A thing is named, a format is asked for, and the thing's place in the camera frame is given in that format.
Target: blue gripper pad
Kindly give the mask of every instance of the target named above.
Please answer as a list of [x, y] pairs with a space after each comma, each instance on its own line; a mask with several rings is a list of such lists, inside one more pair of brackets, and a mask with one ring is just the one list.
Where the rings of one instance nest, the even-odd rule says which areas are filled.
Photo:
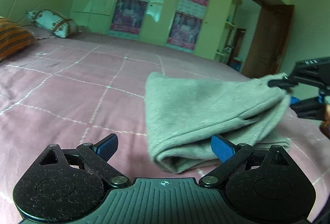
[[98, 143], [92, 150], [106, 162], [114, 155], [118, 149], [118, 137], [116, 134], [110, 134]]
[[215, 135], [213, 135], [211, 138], [211, 149], [213, 153], [223, 163], [235, 154], [234, 148], [227, 145], [225, 142], [223, 142], [220, 138], [218, 138]]
[[[137, 178], [110, 191], [89, 215], [67, 224], [256, 224], [232, 210], [219, 191], [193, 178]], [[24, 220], [21, 224], [36, 224]]]

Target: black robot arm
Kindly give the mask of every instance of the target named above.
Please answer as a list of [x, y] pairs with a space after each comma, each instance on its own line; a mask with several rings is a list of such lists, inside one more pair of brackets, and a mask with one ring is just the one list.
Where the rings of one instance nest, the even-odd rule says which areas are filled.
[[300, 83], [317, 87], [319, 95], [298, 101], [290, 106], [291, 109], [299, 118], [324, 120], [324, 102], [326, 97], [330, 96], [330, 57], [299, 61], [289, 76], [270, 80], [268, 86], [289, 91]]

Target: pink bedspread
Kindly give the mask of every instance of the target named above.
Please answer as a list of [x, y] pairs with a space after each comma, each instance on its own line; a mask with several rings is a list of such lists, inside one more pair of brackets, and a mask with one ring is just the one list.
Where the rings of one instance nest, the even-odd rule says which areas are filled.
[[[243, 81], [233, 69], [177, 50], [99, 34], [45, 39], [0, 64], [0, 223], [21, 220], [12, 191], [51, 143], [75, 148], [116, 133], [119, 149], [109, 163], [130, 179], [195, 177], [160, 171], [147, 154], [144, 92], [151, 72], [193, 79]], [[291, 139], [290, 155], [316, 189], [309, 220], [330, 189], [330, 140], [318, 127], [287, 111], [277, 127]]]

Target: doorway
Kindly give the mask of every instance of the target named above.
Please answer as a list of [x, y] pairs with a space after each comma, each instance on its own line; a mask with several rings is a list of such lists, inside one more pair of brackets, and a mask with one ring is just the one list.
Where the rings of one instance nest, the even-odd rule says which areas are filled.
[[228, 41], [231, 53], [226, 64], [239, 72], [248, 57], [260, 11], [261, 6], [252, 0], [242, 0], [242, 4], [236, 8], [233, 20], [235, 27]]
[[260, 78], [279, 72], [291, 33], [294, 5], [253, 1], [261, 6], [261, 10], [241, 74]]

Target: folded towel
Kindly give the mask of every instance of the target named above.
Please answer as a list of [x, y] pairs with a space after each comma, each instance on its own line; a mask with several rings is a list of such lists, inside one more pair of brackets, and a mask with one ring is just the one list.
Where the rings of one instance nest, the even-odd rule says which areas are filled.
[[267, 82], [283, 74], [247, 82], [168, 78], [151, 73], [146, 82], [148, 152], [162, 170], [181, 173], [217, 161], [211, 136], [222, 134], [234, 144], [258, 149], [287, 138], [272, 130], [287, 110], [290, 96]]

